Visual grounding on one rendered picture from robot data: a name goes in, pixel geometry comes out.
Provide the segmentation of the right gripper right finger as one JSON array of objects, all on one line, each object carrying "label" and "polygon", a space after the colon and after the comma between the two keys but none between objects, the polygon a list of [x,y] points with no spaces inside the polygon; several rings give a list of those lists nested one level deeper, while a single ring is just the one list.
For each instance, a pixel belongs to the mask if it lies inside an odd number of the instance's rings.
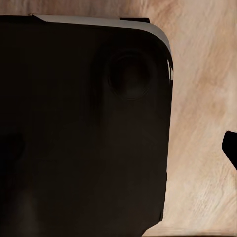
[{"label": "right gripper right finger", "polygon": [[222,150],[237,170],[237,133],[230,131],[225,133]]}]

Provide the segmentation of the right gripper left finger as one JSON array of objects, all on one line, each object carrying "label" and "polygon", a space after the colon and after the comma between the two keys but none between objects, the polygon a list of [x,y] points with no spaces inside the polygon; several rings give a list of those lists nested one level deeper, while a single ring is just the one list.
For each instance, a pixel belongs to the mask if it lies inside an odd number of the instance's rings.
[{"label": "right gripper left finger", "polygon": [[0,137],[0,189],[25,151],[20,131]]}]

